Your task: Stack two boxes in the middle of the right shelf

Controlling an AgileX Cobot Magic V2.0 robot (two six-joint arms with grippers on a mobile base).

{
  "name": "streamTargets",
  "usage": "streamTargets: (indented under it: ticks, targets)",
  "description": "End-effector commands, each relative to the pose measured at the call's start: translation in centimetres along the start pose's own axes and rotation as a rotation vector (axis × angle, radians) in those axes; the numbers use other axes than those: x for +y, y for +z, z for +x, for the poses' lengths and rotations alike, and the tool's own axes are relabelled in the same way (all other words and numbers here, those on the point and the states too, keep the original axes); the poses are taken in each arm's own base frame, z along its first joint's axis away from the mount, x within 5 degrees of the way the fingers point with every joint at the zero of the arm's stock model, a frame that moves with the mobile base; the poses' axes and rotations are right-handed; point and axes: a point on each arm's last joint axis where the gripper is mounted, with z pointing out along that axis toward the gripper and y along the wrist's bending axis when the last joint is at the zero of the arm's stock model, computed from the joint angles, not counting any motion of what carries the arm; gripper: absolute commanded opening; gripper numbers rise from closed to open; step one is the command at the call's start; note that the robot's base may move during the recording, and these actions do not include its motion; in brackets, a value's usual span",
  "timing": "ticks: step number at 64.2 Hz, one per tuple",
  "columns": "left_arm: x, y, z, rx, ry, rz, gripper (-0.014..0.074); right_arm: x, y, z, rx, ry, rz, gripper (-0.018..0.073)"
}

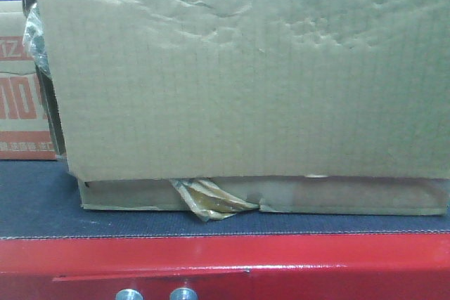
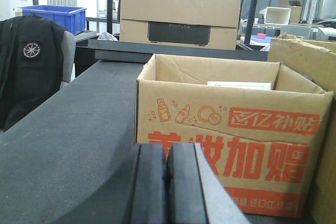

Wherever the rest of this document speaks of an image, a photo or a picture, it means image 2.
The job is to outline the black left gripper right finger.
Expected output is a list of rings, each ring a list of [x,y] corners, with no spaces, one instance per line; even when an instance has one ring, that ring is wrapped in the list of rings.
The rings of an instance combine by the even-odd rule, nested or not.
[[[199,144],[173,144],[167,160],[169,223],[249,223]]]

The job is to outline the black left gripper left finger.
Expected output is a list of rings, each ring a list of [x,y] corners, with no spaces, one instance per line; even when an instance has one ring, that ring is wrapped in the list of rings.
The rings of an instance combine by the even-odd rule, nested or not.
[[[157,144],[134,144],[112,176],[55,223],[166,223],[166,157]]]

